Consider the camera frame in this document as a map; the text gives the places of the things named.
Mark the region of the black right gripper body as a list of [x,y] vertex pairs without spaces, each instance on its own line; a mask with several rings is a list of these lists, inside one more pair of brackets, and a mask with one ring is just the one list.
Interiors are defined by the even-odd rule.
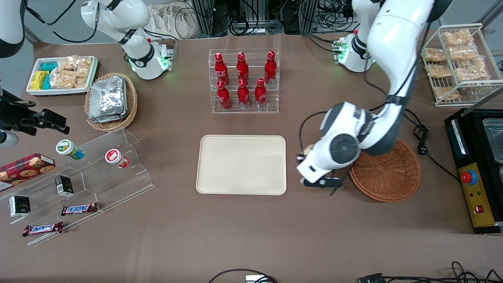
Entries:
[[5,131],[20,131],[29,136],[35,136],[37,129],[26,126],[23,120],[32,121],[33,114],[30,108],[36,106],[33,101],[24,101],[6,90],[1,90],[0,102],[0,129]]

